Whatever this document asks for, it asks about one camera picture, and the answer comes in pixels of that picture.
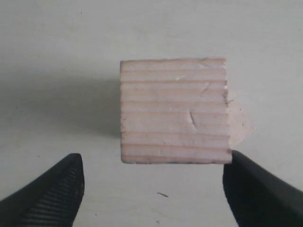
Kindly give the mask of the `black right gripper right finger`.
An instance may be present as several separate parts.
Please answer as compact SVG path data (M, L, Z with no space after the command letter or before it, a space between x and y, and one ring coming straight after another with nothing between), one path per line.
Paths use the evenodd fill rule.
M303 192L233 150L223 189L240 227L301 227Z

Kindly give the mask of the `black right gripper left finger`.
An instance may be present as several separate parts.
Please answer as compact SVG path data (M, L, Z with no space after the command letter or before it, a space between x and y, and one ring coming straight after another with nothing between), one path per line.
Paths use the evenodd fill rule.
M71 153L0 202L2 227L71 227L85 191L81 154Z

